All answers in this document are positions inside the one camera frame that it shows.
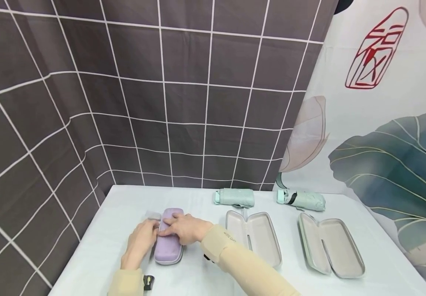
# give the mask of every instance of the sleeve cuff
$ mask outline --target sleeve cuff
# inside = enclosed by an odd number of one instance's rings
[[[114,274],[110,293],[108,295],[134,294],[139,289],[139,286],[144,287],[142,277],[143,274],[140,268],[135,271],[124,269],[117,270]]]
[[[220,254],[225,247],[235,243],[231,233],[219,224],[214,225],[201,241],[201,249],[203,253],[210,258],[211,261],[218,264]]]

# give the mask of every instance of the person's left hand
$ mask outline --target person's left hand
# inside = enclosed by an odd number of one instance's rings
[[[159,222],[145,220],[137,225],[129,236],[126,253],[121,258],[121,269],[138,269],[142,258],[157,240]]]

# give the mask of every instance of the grid pattern curtain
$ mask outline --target grid pattern curtain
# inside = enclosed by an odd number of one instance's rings
[[[335,6],[0,0],[0,295],[46,295],[113,184],[272,190]]]

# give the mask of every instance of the white tablecloth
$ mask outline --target white tablecloth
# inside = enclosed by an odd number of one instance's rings
[[[208,189],[117,185],[111,188],[91,222],[51,296],[105,296],[111,278],[119,268],[127,238],[146,211],[162,213],[165,208],[182,208],[213,223],[225,224],[231,206],[212,203]],[[303,295],[426,295],[426,283],[392,240],[358,202],[338,194],[325,194],[326,211],[310,212],[316,219],[340,218],[349,228],[363,257],[363,278],[342,280],[311,269],[304,258],[297,217],[300,211],[279,205],[274,192],[255,191],[256,205],[248,215],[266,211],[282,250],[279,272]],[[181,262],[160,266],[143,263],[145,274],[154,275],[154,289],[148,295],[243,295],[233,278],[203,258],[198,243],[188,246]]]

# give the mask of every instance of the beige sleeve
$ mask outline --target beige sleeve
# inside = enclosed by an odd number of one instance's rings
[[[109,287],[108,296],[142,296],[144,295],[144,275],[142,270],[116,271]]]
[[[239,243],[221,225],[214,225],[201,241],[205,255],[232,275],[249,296],[300,296],[285,278]]]

